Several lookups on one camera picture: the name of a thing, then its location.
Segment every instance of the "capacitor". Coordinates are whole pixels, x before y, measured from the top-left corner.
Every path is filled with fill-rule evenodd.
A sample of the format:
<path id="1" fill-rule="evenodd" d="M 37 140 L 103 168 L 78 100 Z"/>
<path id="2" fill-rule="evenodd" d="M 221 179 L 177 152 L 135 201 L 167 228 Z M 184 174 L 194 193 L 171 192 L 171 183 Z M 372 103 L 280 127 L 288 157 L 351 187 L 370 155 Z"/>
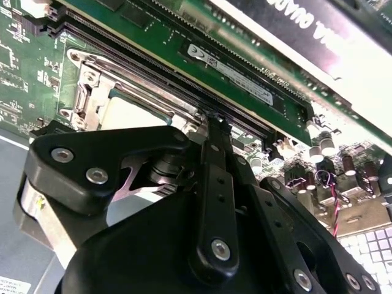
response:
<path id="1" fill-rule="evenodd" d="M 305 194 L 306 193 L 306 183 L 300 183 L 297 186 L 298 194 Z"/>
<path id="2" fill-rule="evenodd" d="M 316 189 L 316 183 L 314 180 L 313 172 L 309 171 L 306 173 L 306 189 L 307 190 L 314 190 Z"/>
<path id="3" fill-rule="evenodd" d="M 377 168 L 375 167 L 375 163 L 373 161 L 366 162 L 363 165 L 363 169 L 365 170 L 366 177 L 369 181 L 376 182 L 379 180 Z"/>
<path id="4" fill-rule="evenodd" d="M 259 157 L 253 157 L 251 159 L 251 168 L 255 174 L 261 173 L 263 171 L 263 161 Z"/>
<path id="5" fill-rule="evenodd" d="M 332 138 L 324 138 L 320 141 L 321 154 L 324 156 L 333 156 L 336 154 L 335 144 Z"/>
<path id="6" fill-rule="evenodd" d="M 353 176 L 356 174 L 353 157 L 346 155 L 342 157 L 343 170 L 346 176 Z"/>
<path id="7" fill-rule="evenodd" d="M 317 164 L 317 163 L 323 161 L 324 156 L 321 153 L 321 148 L 319 145 L 314 145 L 309 150 L 309 157 L 311 159 L 311 162 L 313 162 L 314 164 Z"/>

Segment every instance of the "metal bracket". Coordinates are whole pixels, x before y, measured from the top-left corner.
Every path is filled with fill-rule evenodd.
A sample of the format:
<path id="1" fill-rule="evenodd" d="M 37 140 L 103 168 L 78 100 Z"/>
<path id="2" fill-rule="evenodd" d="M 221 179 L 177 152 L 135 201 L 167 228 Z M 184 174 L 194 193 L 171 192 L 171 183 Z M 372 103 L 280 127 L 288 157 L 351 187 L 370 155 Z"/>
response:
<path id="1" fill-rule="evenodd" d="M 20 203 L 25 213 L 38 222 L 64 268 L 84 241 L 107 228 L 106 212 L 81 216 L 35 190 L 28 180 Z"/>
<path id="2" fill-rule="evenodd" d="M 49 135 L 33 142 L 24 172 L 44 195 L 80 214 L 93 215 L 105 210 L 117 192 L 127 157 L 181 153 L 189 146 L 183 133 L 167 126 Z M 91 168 L 106 180 L 91 181 L 86 174 Z"/>
<path id="3" fill-rule="evenodd" d="M 70 118 L 74 128 L 99 128 L 111 99 L 111 90 L 122 92 L 130 100 L 171 119 L 179 129 L 185 130 L 189 124 L 200 124 L 196 108 L 126 67 L 101 55 L 76 49 L 69 49 L 67 57 L 80 69 L 78 91 Z"/>

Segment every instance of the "screw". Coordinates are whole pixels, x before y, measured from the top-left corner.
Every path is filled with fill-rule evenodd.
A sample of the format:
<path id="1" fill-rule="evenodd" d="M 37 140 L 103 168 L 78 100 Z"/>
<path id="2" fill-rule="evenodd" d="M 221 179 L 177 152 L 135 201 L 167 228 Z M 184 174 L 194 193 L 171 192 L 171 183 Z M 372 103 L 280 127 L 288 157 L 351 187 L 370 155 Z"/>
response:
<path id="1" fill-rule="evenodd" d="M 196 133 L 197 132 L 197 126 L 195 126 L 194 124 L 187 124 L 184 127 L 184 133 L 188 134 L 189 132 Z"/>
<path id="2" fill-rule="evenodd" d="M 272 185 L 275 189 L 277 189 L 277 190 L 279 190 L 279 189 L 281 188 L 281 185 L 280 185 L 277 181 L 271 181 L 271 185 Z"/>
<path id="3" fill-rule="evenodd" d="M 175 137 L 178 141 L 181 141 L 181 142 L 185 141 L 185 138 L 184 138 L 183 133 L 176 132 L 176 133 L 174 134 L 174 137 Z"/>
<path id="4" fill-rule="evenodd" d="M 218 200 L 222 203 L 225 203 L 225 197 L 222 194 L 218 195 Z"/>
<path id="5" fill-rule="evenodd" d="M 83 130 L 83 129 L 87 128 L 86 122 L 84 121 L 83 118 L 76 118 L 73 123 L 74 123 L 74 126 L 76 126 L 76 128 L 78 128 L 78 129 Z"/>
<path id="6" fill-rule="evenodd" d="M 96 74 L 94 72 L 85 72 L 83 76 L 86 78 L 87 81 L 90 83 L 95 82 L 96 80 Z"/>
<path id="7" fill-rule="evenodd" d="M 358 281 L 351 275 L 351 274 L 346 274 L 345 275 L 347 280 L 349 281 L 349 284 L 351 287 L 353 287 L 355 290 L 361 290 L 361 285 L 358 283 Z"/>
<path id="8" fill-rule="evenodd" d="M 50 154 L 55 161 L 62 164 L 66 164 L 74 159 L 72 152 L 65 148 L 56 148 Z"/>
<path id="9" fill-rule="evenodd" d="M 71 53 L 70 56 L 72 60 L 80 61 L 79 55 L 77 55 L 76 53 Z"/>
<path id="10" fill-rule="evenodd" d="M 211 145 L 211 148 L 212 148 L 213 150 L 215 150 L 216 152 L 219 151 L 219 148 L 218 148 L 217 146 L 215 146 L 215 145 Z"/>
<path id="11" fill-rule="evenodd" d="M 245 160 L 245 158 L 243 158 L 243 157 L 241 157 L 241 156 L 238 156 L 238 157 L 237 157 L 237 160 L 238 160 L 238 162 L 239 162 L 240 164 L 246 165 L 246 160 Z"/>
<path id="12" fill-rule="evenodd" d="M 60 115 L 64 116 L 65 118 L 69 118 L 70 116 L 67 110 L 60 110 Z"/>
<path id="13" fill-rule="evenodd" d="M 103 169 L 93 167 L 86 172 L 86 178 L 93 184 L 103 185 L 108 181 L 109 176 Z"/>
<path id="14" fill-rule="evenodd" d="M 279 222 L 278 220 L 274 220 L 274 224 L 277 228 L 281 228 L 282 227 L 282 223 Z"/>
<path id="15" fill-rule="evenodd" d="M 211 248 L 216 258 L 226 262 L 230 258 L 230 248 L 222 240 L 215 239 L 211 243 Z"/>
<path id="16" fill-rule="evenodd" d="M 307 292 L 312 290 L 312 282 L 309 277 L 300 269 L 294 270 L 294 278 L 298 285 Z"/>
<path id="17" fill-rule="evenodd" d="M 372 280 L 370 280 L 370 278 L 368 278 L 367 276 L 362 276 L 362 279 L 365 281 L 366 286 L 372 290 L 375 291 L 375 285 L 372 282 Z"/>

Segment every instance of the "black plastic arm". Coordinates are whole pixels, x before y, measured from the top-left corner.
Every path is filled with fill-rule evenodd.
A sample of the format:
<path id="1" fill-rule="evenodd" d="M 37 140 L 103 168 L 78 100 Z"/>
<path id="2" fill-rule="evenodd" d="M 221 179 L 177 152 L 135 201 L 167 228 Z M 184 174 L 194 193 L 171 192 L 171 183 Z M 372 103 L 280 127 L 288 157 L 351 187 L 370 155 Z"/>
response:
<path id="1" fill-rule="evenodd" d="M 313 215 L 274 178 L 260 187 L 268 190 L 292 220 L 292 235 L 312 275 L 327 293 L 381 293 L 380 287 Z"/>
<path id="2" fill-rule="evenodd" d="M 232 175 L 226 171 L 227 122 L 210 118 L 197 181 L 196 245 L 189 263 L 208 285 L 227 282 L 239 266 Z"/>
<path id="3" fill-rule="evenodd" d="M 157 153 L 181 153 L 189 145 L 174 127 L 46 135 L 31 145 L 24 172 L 39 192 L 73 211 L 92 215 L 102 212 L 119 189 L 119 171 L 127 157 L 148 160 Z M 52 152 L 57 148 L 69 150 L 73 159 L 54 160 Z M 94 167 L 106 172 L 105 183 L 88 180 L 86 173 Z"/>

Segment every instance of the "wire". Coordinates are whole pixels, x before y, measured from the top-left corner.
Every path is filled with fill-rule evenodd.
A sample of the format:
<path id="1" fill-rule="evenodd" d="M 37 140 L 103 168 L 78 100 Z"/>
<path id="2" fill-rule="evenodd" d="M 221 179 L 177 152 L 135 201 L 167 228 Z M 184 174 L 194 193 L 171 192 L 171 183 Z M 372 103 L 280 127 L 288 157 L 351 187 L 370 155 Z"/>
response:
<path id="1" fill-rule="evenodd" d="M 337 197 L 336 191 L 335 191 L 335 185 L 331 186 L 331 194 L 334 198 L 334 215 L 335 215 L 335 220 L 334 220 L 334 226 L 333 226 L 333 236 L 336 238 L 337 237 L 337 230 L 339 228 L 339 224 L 337 220 L 339 219 L 339 199 Z"/>
<path id="2" fill-rule="evenodd" d="M 326 181 L 325 184 L 323 184 L 323 182 L 321 181 L 321 179 L 319 178 L 320 173 L 326 173 L 328 175 L 328 179 Z M 332 181 L 334 175 L 326 170 L 318 170 L 316 172 L 316 174 L 314 175 L 314 178 L 323 186 L 326 187 L 330 187 L 331 189 L 331 194 L 334 198 L 334 216 L 335 216 L 335 220 L 334 220 L 334 226 L 333 226 L 333 236 L 336 238 L 337 237 L 337 230 L 339 228 L 339 224 L 338 224 L 338 220 L 339 220 L 339 199 L 337 197 L 337 193 L 335 190 L 335 183 Z"/>
<path id="3" fill-rule="evenodd" d="M 316 172 L 316 174 L 314 175 L 314 178 L 319 182 L 319 183 L 321 183 L 321 184 L 323 184 L 322 183 L 322 181 L 320 180 L 320 178 L 319 178 L 319 174 L 320 173 L 326 173 L 327 175 L 328 175 L 328 180 L 326 181 L 326 186 L 329 186 L 330 184 L 331 184 L 331 179 L 332 179 L 332 176 L 331 176 L 331 173 L 330 172 L 328 172 L 328 171 L 326 171 L 326 170 L 318 170 L 317 172 Z"/>

